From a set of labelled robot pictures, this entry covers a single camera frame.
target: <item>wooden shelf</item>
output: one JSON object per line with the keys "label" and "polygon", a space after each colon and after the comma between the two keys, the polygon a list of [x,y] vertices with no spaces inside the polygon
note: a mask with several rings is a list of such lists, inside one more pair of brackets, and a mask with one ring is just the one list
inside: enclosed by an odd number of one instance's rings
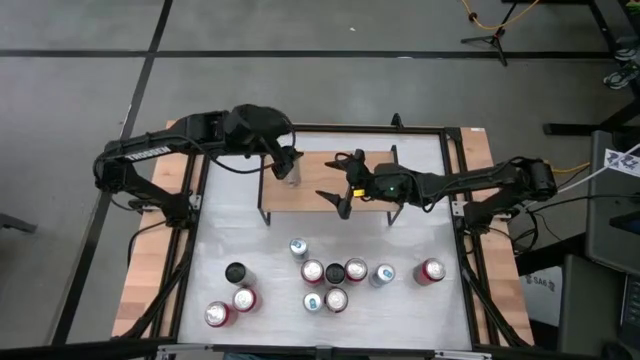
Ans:
{"label": "wooden shelf", "polygon": [[[338,151],[307,151],[298,162],[300,166],[300,185],[290,187],[285,181],[273,176],[271,171],[264,172],[262,185],[262,211],[264,212],[335,212],[336,208],[316,194],[316,190],[344,196],[347,189],[346,173],[324,165],[333,161]],[[365,164],[373,171],[380,163],[394,162],[392,151],[365,151]],[[352,211],[398,211],[399,206],[384,201],[352,201]]]}

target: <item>sticker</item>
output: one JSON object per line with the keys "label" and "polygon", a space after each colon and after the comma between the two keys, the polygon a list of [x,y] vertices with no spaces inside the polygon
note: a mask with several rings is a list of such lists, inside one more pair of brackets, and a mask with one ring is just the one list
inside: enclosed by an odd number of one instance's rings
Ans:
{"label": "sticker", "polygon": [[613,164],[609,166],[609,169],[640,177],[640,157],[624,155],[624,153],[606,149],[604,152],[604,166],[609,164]]}

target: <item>soda can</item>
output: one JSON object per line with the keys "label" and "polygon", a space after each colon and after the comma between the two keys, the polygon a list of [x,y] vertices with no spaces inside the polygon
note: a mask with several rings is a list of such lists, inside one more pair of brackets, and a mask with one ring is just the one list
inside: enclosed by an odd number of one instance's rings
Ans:
{"label": "soda can", "polygon": [[345,278],[344,267],[340,264],[333,263],[327,266],[324,275],[331,285],[340,285],[344,282]]}
{"label": "soda can", "polygon": [[204,321],[211,327],[230,326],[238,318],[238,313],[222,301],[214,301],[204,311]]}
{"label": "soda can", "polygon": [[359,284],[367,277],[367,263],[362,259],[353,258],[344,265],[347,280],[352,284]]}
{"label": "soda can", "polygon": [[333,288],[327,291],[324,296],[324,304],[327,305],[327,309],[334,313],[343,312],[349,304],[349,298],[347,293],[340,288]]}
{"label": "soda can", "polygon": [[307,311],[315,313],[322,309],[322,298],[314,292],[310,292],[302,298],[302,303]]}
{"label": "soda can", "polygon": [[396,277],[396,271],[389,264],[379,265],[369,276],[369,282],[373,287],[381,287],[387,285]]}
{"label": "soda can", "polygon": [[258,294],[252,289],[240,288],[233,294],[233,308],[239,312],[255,311],[258,309],[258,305]]}
{"label": "soda can", "polygon": [[300,268],[302,279],[311,286],[322,284],[324,280],[324,268],[318,260],[307,260]]}
{"label": "soda can", "polygon": [[413,278],[422,286],[444,279],[446,273],[444,264],[434,258],[429,258],[413,268]]}
{"label": "soda can", "polygon": [[295,261],[303,262],[309,258],[309,246],[306,241],[300,238],[295,238],[289,242],[289,250]]}
{"label": "soda can", "polygon": [[229,264],[224,276],[227,281],[239,287],[249,287],[256,283],[256,274],[239,262]]}

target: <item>concrete floor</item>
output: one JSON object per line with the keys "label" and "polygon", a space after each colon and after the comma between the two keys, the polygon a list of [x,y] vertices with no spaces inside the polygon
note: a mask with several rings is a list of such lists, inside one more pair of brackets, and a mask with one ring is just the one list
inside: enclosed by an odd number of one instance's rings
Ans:
{"label": "concrete floor", "polygon": [[[598,3],[612,32],[629,35],[618,5]],[[486,24],[508,9],[498,0],[472,4]],[[0,49],[146,50],[161,8],[161,0],[0,0]],[[458,0],[182,0],[160,49],[474,51],[482,49],[459,39],[484,34]],[[606,50],[587,7],[552,5],[508,29],[504,47]],[[39,225],[35,235],[0,231],[0,347],[48,342],[98,194],[91,162],[119,136],[141,66],[142,59],[0,58],[0,212]],[[274,106],[299,123],[387,124],[399,112],[407,125],[486,128],[496,161],[524,155],[566,168],[588,160],[589,139],[547,137],[541,124],[597,123],[625,105],[628,90],[601,82],[616,68],[608,60],[514,60],[503,68],[497,60],[159,59],[133,133],[241,103]],[[582,203],[545,214],[560,237],[584,228]],[[109,210],[70,341],[109,337],[138,221]],[[511,231],[528,227],[522,219]],[[542,231],[541,245],[553,241]]]}

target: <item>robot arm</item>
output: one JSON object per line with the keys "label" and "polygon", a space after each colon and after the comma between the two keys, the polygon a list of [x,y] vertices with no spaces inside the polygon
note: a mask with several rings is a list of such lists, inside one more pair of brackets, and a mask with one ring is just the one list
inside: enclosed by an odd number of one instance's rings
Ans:
{"label": "robot arm", "polygon": [[172,153],[205,154],[214,161],[223,155],[270,155],[274,160],[271,170],[277,179],[283,179],[293,168],[294,160],[302,156],[293,147],[295,144],[278,143],[278,137],[292,129],[291,121],[282,112],[255,105],[240,105],[231,112],[189,115],[169,129],[107,143],[94,162],[96,187],[112,194],[125,191],[145,204],[159,207],[168,226],[186,228],[192,221],[189,197],[170,194],[139,176],[135,162]]}
{"label": "robot arm", "polygon": [[549,165],[540,159],[514,158],[493,167],[452,175],[420,173],[395,163],[383,163],[373,173],[364,164],[364,151],[338,153],[326,166],[347,173],[345,197],[316,191],[338,209],[342,219],[351,213],[351,201],[381,200],[399,205],[409,203],[431,211],[445,196],[490,188],[501,190],[482,202],[464,206],[467,229],[486,232],[494,215],[504,213],[525,200],[545,201],[557,192]]}

